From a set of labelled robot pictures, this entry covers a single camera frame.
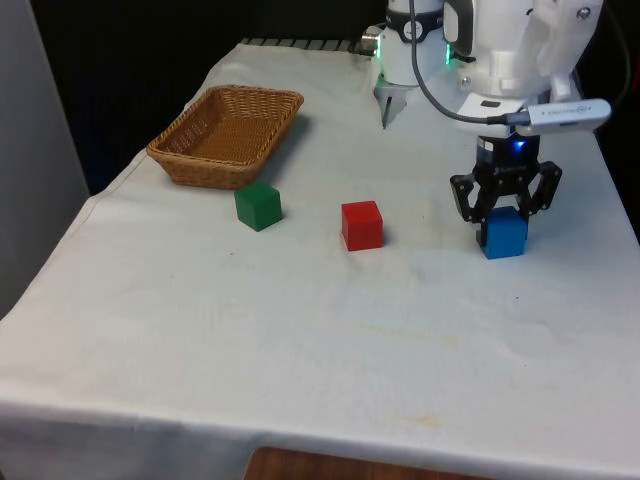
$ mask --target green led light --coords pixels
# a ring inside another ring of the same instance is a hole
[[[451,46],[450,43],[447,43],[447,56],[446,56],[445,64],[451,65],[452,61],[453,61],[453,47]]]

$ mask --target cube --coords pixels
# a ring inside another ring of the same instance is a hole
[[[235,192],[238,220],[256,232],[282,220],[280,193],[273,187],[256,182]]]
[[[342,205],[342,236],[350,252],[382,248],[384,229],[376,202]]]
[[[478,232],[478,243],[489,260],[524,254],[529,225],[513,207],[497,208]]]

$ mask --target blue cube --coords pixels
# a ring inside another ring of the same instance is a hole
[[[513,207],[496,208],[478,232],[478,243],[489,260],[524,254],[529,225]]]

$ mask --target wicker basket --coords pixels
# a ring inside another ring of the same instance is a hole
[[[148,146],[174,183],[235,189],[256,178],[304,97],[224,86],[207,90]]]

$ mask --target red cube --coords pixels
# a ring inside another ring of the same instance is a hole
[[[382,248],[384,230],[376,202],[342,205],[342,236],[350,252]]]

